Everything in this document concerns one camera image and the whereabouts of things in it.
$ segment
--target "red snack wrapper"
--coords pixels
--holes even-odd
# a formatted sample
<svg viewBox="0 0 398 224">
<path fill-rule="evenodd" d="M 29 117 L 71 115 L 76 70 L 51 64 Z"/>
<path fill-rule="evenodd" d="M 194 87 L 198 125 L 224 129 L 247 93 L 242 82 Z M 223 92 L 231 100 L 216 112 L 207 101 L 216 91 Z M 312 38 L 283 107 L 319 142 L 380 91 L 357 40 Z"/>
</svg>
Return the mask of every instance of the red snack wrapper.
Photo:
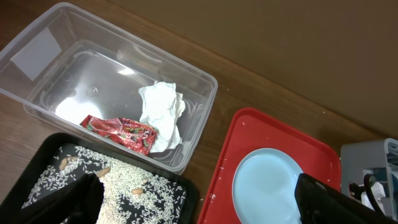
<svg viewBox="0 0 398 224">
<path fill-rule="evenodd" d="M 80 125 L 145 156 L 148 155 L 157 134 L 152 126 L 126 118 L 103 120 L 88 115 Z"/>
</svg>

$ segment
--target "light blue plate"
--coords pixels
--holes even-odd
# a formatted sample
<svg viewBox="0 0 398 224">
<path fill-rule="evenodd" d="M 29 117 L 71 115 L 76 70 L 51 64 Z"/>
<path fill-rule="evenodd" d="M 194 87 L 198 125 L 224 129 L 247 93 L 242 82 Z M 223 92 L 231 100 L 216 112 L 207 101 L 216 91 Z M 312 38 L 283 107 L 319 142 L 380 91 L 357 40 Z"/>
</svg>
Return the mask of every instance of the light blue plate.
<svg viewBox="0 0 398 224">
<path fill-rule="evenodd" d="M 243 224 L 296 224 L 299 208 L 294 198 L 303 170 L 286 153 L 258 149 L 238 165 L 232 184 L 235 211 Z"/>
</svg>

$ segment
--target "table surface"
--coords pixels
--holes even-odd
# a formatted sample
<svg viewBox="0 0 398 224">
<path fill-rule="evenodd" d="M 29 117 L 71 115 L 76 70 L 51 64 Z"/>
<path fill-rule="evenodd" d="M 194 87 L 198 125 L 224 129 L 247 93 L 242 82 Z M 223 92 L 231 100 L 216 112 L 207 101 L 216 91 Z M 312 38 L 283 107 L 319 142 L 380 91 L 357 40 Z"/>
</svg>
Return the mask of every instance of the table surface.
<svg viewBox="0 0 398 224">
<path fill-rule="evenodd" d="M 0 49 L 57 0 L 3 0 L 0 3 Z M 330 145 L 384 138 L 260 75 L 204 49 L 106 0 L 70 0 L 72 4 L 164 49 L 213 75 L 219 84 L 215 102 L 190 162 L 182 174 L 204 198 L 229 123 L 235 112 L 254 107 Z M 23 105 L 0 95 L 0 202 L 25 169 L 42 141 L 61 129 L 27 114 Z M 197 220 L 199 201 L 193 220 Z"/>
</svg>

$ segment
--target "black tray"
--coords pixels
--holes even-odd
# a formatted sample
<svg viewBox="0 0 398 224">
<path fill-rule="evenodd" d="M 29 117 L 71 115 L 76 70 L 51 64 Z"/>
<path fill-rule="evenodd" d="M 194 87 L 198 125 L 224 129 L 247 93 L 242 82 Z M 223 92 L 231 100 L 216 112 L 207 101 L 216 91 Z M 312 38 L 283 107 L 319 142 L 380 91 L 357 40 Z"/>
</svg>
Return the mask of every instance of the black tray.
<svg viewBox="0 0 398 224">
<path fill-rule="evenodd" d="M 187 196 L 184 201 L 178 223 L 190 223 L 193 210 L 198 201 L 198 189 L 190 180 L 65 133 L 57 133 L 49 136 L 40 146 L 35 156 L 29 162 L 16 184 L 0 205 L 0 217 L 2 222 L 10 222 L 10 219 L 20 212 L 22 205 L 28 198 L 30 191 L 37 182 L 37 179 L 40 177 L 40 174 L 46 169 L 47 164 L 51 161 L 58 148 L 65 143 L 83 146 L 92 151 L 102 153 L 105 156 L 119 159 L 120 161 L 140 167 L 146 171 L 165 177 L 172 182 L 176 182 L 184 186 L 187 191 Z"/>
</svg>

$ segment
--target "plastic storage bin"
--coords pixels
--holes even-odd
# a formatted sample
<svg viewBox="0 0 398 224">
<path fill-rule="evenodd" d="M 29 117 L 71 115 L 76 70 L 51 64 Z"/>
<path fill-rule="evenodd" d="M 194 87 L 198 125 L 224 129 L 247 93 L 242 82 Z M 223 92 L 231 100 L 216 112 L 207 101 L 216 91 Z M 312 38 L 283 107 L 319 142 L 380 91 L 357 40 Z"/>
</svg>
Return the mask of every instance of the plastic storage bin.
<svg viewBox="0 0 398 224">
<path fill-rule="evenodd" d="M 176 83 L 187 104 L 176 149 L 143 156 L 79 126 L 89 114 L 139 120 L 138 89 L 156 80 Z M 0 92 L 28 113 L 176 174 L 188 164 L 216 91 L 206 72 L 69 3 L 56 4 L 0 52 Z"/>
</svg>

